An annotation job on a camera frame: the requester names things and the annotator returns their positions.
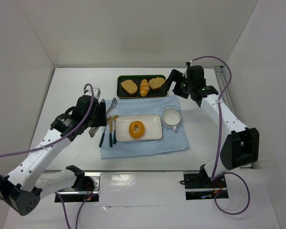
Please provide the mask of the metal serving tongs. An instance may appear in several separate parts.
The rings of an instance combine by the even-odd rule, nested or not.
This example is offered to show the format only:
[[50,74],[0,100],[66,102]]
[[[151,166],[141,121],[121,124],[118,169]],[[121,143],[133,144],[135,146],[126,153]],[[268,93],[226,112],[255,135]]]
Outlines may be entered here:
[[[112,103],[111,105],[109,106],[109,108],[107,109],[106,111],[106,125],[108,124],[109,122],[109,118],[110,118],[110,112],[117,106],[117,100],[116,98],[114,97],[113,100],[112,100]],[[97,131],[99,130],[100,127],[91,127],[90,130],[89,130],[89,135],[91,138],[93,138],[95,136],[95,134],[97,133]]]

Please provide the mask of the orange bagel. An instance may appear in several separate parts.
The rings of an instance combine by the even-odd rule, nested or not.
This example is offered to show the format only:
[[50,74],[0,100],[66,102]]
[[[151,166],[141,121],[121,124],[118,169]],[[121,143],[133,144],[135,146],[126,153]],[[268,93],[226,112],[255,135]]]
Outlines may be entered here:
[[140,138],[145,133],[145,126],[141,121],[133,121],[129,125],[129,134],[132,138]]

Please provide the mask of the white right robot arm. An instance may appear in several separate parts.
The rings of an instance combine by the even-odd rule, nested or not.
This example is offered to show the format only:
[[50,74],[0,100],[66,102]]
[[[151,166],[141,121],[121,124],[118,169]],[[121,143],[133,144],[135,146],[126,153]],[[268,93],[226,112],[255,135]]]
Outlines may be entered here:
[[198,177],[185,184],[213,187],[225,173],[258,160],[258,130],[242,123],[220,98],[219,92],[206,84],[202,66],[188,66],[184,73],[173,69],[161,89],[168,91],[172,83],[175,83],[175,95],[191,98],[219,127],[215,159],[202,165]]

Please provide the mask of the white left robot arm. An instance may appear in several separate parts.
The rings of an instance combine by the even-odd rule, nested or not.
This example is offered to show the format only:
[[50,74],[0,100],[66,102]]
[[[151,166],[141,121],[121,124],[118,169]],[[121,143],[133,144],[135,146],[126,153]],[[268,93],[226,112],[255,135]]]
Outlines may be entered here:
[[39,147],[6,176],[0,175],[0,199],[21,216],[31,213],[39,201],[66,187],[81,189],[89,181],[74,165],[66,166],[50,178],[41,178],[44,170],[73,140],[90,127],[105,126],[106,103],[90,95],[81,96],[77,104],[57,116]]

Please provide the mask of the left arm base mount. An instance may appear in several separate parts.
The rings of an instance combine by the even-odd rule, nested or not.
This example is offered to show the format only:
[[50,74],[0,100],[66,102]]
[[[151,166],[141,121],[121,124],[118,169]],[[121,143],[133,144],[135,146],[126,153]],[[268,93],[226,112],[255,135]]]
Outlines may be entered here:
[[80,188],[65,187],[57,193],[65,203],[80,203],[85,199],[88,199],[87,202],[98,202],[100,181],[100,173],[88,172]]

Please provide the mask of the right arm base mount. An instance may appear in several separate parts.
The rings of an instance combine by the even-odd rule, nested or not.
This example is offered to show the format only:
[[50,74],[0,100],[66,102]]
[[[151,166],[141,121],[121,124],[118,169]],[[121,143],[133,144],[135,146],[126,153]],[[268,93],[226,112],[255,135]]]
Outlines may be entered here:
[[186,200],[203,200],[229,198],[225,177],[221,176],[215,181],[202,181],[198,173],[185,173],[180,185],[185,188]]

